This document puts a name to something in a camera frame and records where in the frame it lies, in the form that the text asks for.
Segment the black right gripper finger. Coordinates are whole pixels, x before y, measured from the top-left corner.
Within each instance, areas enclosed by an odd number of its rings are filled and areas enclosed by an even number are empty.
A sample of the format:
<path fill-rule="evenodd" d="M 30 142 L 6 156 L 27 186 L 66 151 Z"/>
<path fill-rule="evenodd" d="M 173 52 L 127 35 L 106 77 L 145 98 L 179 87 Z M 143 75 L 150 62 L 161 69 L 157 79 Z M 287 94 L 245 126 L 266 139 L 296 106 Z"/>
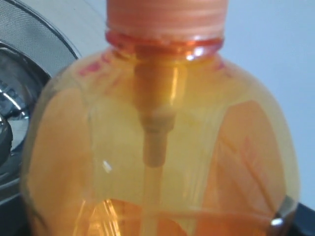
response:
<path fill-rule="evenodd" d="M 298 204 L 292 226 L 293 236 L 315 236 L 315 211 L 302 203 Z"/>

